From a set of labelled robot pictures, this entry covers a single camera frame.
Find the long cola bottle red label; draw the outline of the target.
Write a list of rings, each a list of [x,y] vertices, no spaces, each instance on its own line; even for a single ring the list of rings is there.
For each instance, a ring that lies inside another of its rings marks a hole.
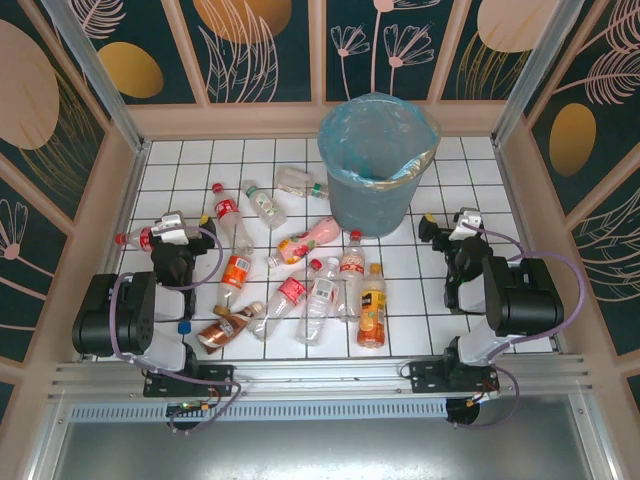
[[[145,226],[129,233],[118,233],[114,240],[121,247],[150,253],[160,243],[161,238],[153,233],[151,227]]]

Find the orange-label bottle with barcode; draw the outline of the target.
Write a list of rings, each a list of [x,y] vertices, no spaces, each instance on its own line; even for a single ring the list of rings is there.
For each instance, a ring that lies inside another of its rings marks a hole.
[[[251,265],[250,255],[240,251],[231,254],[217,289],[217,300],[213,309],[216,315],[230,313],[231,307],[244,288]]]

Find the small green-capped white-label bottle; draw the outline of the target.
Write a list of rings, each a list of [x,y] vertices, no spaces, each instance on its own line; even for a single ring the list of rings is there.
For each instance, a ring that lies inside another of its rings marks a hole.
[[[266,190],[259,188],[252,180],[245,180],[242,190],[255,213],[271,230],[278,229],[286,223],[287,215],[283,208]]]

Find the red-capped bottle red-white label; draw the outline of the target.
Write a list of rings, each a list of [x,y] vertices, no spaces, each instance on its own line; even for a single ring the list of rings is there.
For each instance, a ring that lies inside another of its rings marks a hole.
[[[361,246],[362,234],[358,230],[350,233],[350,242],[345,247],[338,272],[338,300],[336,315],[344,321],[357,321],[361,309],[361,283],[365,273],[365,255]]]

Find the clear bottle red neck label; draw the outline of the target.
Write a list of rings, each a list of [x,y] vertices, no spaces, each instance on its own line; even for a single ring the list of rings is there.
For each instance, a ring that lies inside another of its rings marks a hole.
[[[265,341],[275,331],[278,323],[304,302],[308,292],[308,280],[322,266],[320,260],[313,259],[305,269],[290,274],[267,302],[265,312],[259,319],[252,321],[247,329],[258,340]]]

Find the pink strawberry drink bottle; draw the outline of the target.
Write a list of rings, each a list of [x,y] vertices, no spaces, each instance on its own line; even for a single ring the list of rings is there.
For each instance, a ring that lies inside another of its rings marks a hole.
[[[318,246],[334,241],[340,233],[338,223],[325,217],[311,229],[282,240],[267,263],[271,268],[296,264]]]

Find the clear bottle green-white neck band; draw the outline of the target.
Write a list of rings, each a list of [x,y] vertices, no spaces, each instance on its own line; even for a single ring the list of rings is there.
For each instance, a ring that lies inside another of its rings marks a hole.
[[[292,167],[282,166],[278,169],[275,185],[279,190],[300,198],[329,199],[326,184],[318,183],[309,174]]]

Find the orange juice bottle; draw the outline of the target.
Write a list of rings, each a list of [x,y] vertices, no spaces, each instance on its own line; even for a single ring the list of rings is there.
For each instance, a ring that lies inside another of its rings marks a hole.
[[[360,304],[357,343],[363,348],[380,348],[385,344],[387,294],[379,263],[370,265],[361,283]]]

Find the clear white-capped water bottle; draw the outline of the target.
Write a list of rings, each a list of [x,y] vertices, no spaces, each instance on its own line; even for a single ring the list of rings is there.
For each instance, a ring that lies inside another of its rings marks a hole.
[[[338,268],[339,260],[328,257],[311,281],[296,333],[302,344],[314,346],[319,343],[326,320],[338,299]]]

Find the brown coffee drink bottle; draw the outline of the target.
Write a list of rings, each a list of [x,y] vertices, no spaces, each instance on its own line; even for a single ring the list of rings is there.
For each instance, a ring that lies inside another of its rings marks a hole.
[[[228,307],[216,305],[213,312],[218,318],[201,330],[196,338],[205,351],[212,354],[234,340],[251,321],[264,312],[264,309],[265,304],[262,302],[252,302],[236,312],[232,312]]]

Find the grey metal panel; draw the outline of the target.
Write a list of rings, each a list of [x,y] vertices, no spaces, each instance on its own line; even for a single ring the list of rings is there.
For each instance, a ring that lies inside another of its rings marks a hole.
[[[28,480],[623,480],[583,397],[486,404],[486,430],[441,418],[249,420],[191,435],[64,402],[47,416]]]

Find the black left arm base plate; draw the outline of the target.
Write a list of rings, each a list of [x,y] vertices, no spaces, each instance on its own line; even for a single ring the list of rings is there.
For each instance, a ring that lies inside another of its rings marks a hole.
[[[211,389],[214,389],[221,397],[230,397],[232,387],[229,382],[233,379],[233,370],[234,367],[231,365],[195,365],[179,372],[181,376],[207,381],[206,385],[147,372],[142,394],[145,398],[201,398],[209,397]]]

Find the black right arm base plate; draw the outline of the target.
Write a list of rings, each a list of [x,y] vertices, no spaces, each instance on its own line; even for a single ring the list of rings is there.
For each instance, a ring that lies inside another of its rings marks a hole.
[[[409,379],[414,393],[470,397],[500,391],[497,372],[492,367],[453,364],[443,359],[411,362]]]

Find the aluminium mounting rail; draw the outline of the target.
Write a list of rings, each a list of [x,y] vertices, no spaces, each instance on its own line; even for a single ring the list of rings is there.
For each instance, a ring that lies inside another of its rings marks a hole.
[[[234,364],[243,400],[303,400],[408,397],[400,376],[407,358],[342,360],[256,360]],[[523,395],[573,394],[591,390],[595,380],[579,355],[506,355],[497,366],[510,372]],[[143,399],[141,371],[123,362],[63,363],[45,387],[50,399],[68,401]]]

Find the aluminium frame post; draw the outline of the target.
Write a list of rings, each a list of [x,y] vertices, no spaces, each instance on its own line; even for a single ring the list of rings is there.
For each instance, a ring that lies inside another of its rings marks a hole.
[[[69,49],[84,69],[88,80],[95,88],[126,142],[135,153],[140,153],[143,147],[143,137],[129,114],[122,96],[104,68],[97,51],[77,21],[72,8],[66,0],[41,1],[52,22],[57,24]]]
[[[500,150],[505,145],[520,121],[533,93],[548,72],[566,36],[576,23],[584,1],[558,0],[491,134],[492,144],[497,150]]]

